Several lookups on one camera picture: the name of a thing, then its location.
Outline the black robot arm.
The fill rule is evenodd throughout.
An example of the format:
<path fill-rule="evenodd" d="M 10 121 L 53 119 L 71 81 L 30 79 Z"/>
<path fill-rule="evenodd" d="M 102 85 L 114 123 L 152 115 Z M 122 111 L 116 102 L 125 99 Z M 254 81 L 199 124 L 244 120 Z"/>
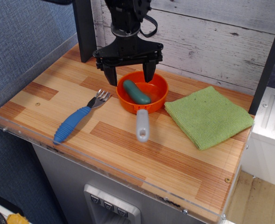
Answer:
<path fill-rule="evenodd" d="M 96 51 L 96 66 L 104 72 L 110 85 L 117 86 L 116 67 L 142 64 L 145 82 L 150 82 L 156 70 L 156 65 L 162 61 L 163 44 L 145 41 L 138 37 L 142 34 L 150 38 L 156 34 L 157 29 L 150 33 L 141 30 L 144 20 L 151 22 L 155 27 L 158 23 L 148 16 L 151 10 L 149 0 L 107 0 L 106 5 L 110 11 L 112 23 L 111 32 L 115 40 Z"/>

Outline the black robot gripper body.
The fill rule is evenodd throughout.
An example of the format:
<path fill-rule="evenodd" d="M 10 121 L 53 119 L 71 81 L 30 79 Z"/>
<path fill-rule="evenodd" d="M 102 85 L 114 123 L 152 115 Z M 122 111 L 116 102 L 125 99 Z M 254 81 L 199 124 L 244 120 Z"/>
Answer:
<path fill-rule="evenodd" d="M 116 67 L 134 64 L 158 64 L 162 61 L 163 45 L 158 42 L 146 41 L 133 35 L 116 37 L 115 40 L 96 51 L 96 66 L 102 71 L 113 71 Z"/>

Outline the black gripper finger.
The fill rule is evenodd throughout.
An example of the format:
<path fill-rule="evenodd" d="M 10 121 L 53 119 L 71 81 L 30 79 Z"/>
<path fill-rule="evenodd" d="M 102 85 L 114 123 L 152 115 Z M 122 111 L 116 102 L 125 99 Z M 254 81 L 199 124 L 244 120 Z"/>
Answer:
<path fill-rule="evenodd" d="M 103 71 L 104 71 L 105 77 L 107 78 L 109 84 L 112 86 L 117 86 L 118 81 L 117 81 L 116 68 L 104 65 Z"/>
<path fill-rule="evenodd" d="M 155 60 L 151 60 L 149 62 L 143 63 L 144 80 L 146 83 L 150 82 L 153 79 L 155 69 L 156 69 Z"/>

